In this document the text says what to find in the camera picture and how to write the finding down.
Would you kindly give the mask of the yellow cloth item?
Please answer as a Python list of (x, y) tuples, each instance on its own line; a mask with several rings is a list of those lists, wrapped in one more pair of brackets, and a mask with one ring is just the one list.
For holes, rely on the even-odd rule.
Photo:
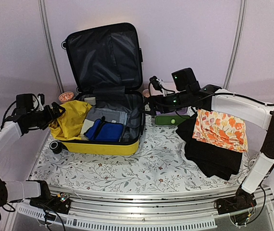
[(65, 112), (49, 125), (51, 135), (60, 141), (81, 140), (81, 129), (92, 105), (73, 100), (62, 104), (61, 107)]

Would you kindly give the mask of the orange floral cloth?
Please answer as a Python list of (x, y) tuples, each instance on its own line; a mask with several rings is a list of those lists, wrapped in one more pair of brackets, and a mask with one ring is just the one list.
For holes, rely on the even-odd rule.
[(198, 110), (192, 138), (239, 153), (249, 150), (245, 121), (216, 111)]

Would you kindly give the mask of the blue fabric pouch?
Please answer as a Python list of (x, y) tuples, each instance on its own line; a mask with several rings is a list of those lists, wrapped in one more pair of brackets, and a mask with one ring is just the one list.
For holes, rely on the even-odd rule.
[(94, 121), (84, 136), (89, 141), (97, 142), (119, 142), (124, 130), (124, 125), (120, 123), (112, 123), (105, 121), (105, 117)]

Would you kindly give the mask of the grey fabric pouch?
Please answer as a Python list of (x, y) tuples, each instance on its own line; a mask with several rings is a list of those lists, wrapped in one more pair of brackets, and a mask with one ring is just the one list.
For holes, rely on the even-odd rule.
[(123, 125), (126, 125), (127, 123), (126, 112), (111, 110), (108, 108), (91, 108), (86, 119), (94, 122), (102, 117), (105, 117), (106, 122), (119, 123)]

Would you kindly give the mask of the yellow Pikachu suitcase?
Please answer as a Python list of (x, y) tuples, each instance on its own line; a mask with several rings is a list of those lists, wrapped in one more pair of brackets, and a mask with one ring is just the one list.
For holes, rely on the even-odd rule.
[(145, 126), (142, 52), (136, 28), (117, 23), (74, 32), (65, 39), (70, 67), (77, 85), (75, 100), (95, 98), (93, 108), (108, 108), (127, 113), (119, 142), (54, 139), (50, 149), (58, 154), (132, 155), (139, 147)]

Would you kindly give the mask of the beige cloth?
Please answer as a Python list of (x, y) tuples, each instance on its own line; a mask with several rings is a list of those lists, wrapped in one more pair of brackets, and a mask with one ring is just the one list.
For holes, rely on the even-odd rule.
[(94, 125), (94, 121), (85, 119), (83, 126), (81, 128), (80, 137), (84, 140), (87, 139), (87, 137), (84, 135), (92, 126)]

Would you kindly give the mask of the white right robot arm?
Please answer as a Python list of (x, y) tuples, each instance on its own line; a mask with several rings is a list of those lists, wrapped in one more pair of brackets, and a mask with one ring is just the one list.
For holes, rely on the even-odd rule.
[(212, 84), (202, 88), (191, 68), (172, 73), (172, 78), (175, 90), (168, 90), (156, 76), (149, 79), (148, 89), (162, 92), (161, 95), (149, 97), (153, 112), (193, 106), (239, 117), (248, 122), (249, 128), (264, 131), (259, 156), (241, 185), (243, 191), (232, 198), (232, 206), (236, 210), (243, 209), (250, 203), (249, 194), (256, 191), (266, 174), (274, 167), (274, 103), (258, 101)]

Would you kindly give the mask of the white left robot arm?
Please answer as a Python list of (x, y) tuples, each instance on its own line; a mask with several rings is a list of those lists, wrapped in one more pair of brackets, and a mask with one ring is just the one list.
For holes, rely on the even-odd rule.
[[(56, 102), (44, 103), (44, 94), (24, 93), (18, 94), (6, 109), (0, 124), (0, 166), (5, 163), (5, 151), (17, 140), (32, 130), (45, 130), (66, 111)], [(23, 199), (36, 199), (44, 209), (55, 204), (44, 180), (3, 181), (0, 178), (0, 207)]]

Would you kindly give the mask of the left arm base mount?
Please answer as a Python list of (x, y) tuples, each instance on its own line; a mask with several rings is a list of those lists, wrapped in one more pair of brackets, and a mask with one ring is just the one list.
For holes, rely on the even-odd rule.
[(70, 195), (61, 192), (57, 195), (47, 194), (31, 198), (29, 204), (33, 207), (48, 209), (49, 211), (68, 215), (71, 202)]

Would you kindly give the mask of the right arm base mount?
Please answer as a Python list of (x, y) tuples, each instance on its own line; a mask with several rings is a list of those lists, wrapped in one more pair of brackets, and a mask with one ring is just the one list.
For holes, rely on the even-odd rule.
[(254, 193), (243, 190), (242, 184), (240, 184), (234, 196), (219, 198), (214, 201), (214, 208), (217, 209), (219, 215), (253, 208), (256, 205)]

